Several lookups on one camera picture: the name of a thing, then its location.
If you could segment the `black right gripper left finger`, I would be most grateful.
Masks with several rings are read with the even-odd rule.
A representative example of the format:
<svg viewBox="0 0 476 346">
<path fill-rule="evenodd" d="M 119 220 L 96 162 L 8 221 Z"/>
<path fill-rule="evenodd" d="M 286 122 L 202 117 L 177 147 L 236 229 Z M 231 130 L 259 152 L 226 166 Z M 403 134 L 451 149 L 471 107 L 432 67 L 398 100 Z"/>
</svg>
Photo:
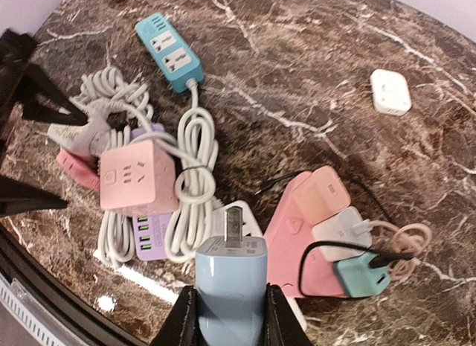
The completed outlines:
<svg viewBox="0 0 476 346">
<path fill-rule="evenodd" d="M 199 344 L 196 290 L 186 286 L 180 292 L 152 346 L 196 346 Z"/>
</svg>

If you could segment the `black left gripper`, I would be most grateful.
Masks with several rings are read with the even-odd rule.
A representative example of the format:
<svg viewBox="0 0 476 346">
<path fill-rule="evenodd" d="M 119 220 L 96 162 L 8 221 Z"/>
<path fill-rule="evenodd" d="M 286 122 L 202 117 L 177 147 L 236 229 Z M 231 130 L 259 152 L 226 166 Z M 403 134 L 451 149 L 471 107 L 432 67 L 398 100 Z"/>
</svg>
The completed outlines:
<svg viewBox="0 0 476 346">
<path fill-rule="evenodd" d="M 6 29 L 1 34 L 1 155 L 6 150 L 7 125 L 15 102 L 22 106 L 22 118 L 27 121 L 68 126 L 88 123 L 86 114 L 49 76 L 38 65 L 29 63 L 36 47 L 36 40 L 28 33 Z M 53 193 L 1 176 L 2 217 L 67 207 L 68 202 Z"/>
</svg>

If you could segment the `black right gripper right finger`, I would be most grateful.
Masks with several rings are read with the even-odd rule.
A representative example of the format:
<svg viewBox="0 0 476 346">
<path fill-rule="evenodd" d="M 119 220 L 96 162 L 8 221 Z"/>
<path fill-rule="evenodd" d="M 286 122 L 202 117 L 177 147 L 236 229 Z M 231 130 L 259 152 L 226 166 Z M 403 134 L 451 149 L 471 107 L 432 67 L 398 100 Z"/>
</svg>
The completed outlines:
<svg viewBox="0 0 476 346">
<path fill-rule="evenodd" d="M 266 290 L 266 345 L 312 346 L 281 288 L 271 284 Z"/>
</svg>

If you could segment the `light blue charger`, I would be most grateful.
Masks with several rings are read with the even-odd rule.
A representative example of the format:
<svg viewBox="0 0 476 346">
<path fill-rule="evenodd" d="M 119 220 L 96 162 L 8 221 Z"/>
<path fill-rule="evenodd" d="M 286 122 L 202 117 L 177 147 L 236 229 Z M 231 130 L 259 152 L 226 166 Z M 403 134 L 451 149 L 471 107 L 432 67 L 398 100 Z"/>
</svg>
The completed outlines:
<svg viewBox="0 0 476 346">
<path fill-rule="evenodd" d="M 225 212 L 225 233 L 196 250 L 198 324 L 203 345 L 263 342 L 268 250 L 262 237 L 242 235 L 242 212 Z"/>
</svg>

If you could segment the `pink cube socket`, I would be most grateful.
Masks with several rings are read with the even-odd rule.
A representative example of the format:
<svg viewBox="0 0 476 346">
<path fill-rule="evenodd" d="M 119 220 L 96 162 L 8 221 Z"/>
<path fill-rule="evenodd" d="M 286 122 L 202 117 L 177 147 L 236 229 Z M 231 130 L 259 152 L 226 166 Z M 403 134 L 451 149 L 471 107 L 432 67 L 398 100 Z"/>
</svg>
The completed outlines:
<svg viewBox="0 0 476 346">
<path fill-rule="evenodd" d="M 154 141 L 104 152 L 100 157 L 100 207 L 128 217 L 176 211 L 176 167 Z"/>
</svg>

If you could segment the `white square adapter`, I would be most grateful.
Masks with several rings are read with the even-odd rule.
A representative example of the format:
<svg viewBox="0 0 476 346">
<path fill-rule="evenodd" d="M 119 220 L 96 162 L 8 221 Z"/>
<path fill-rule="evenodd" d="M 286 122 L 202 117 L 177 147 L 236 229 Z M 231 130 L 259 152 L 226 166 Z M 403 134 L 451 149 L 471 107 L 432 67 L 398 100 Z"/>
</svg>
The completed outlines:
<svg viewBox="0 0 476 346">
<path fill-rule="evenodd" d="M 373 107 L 384 115 L 402 116 L 410 111 L 412 102 L 408 82 L 396 72 L 376 69 L 370 75 Z"/>
</svg>

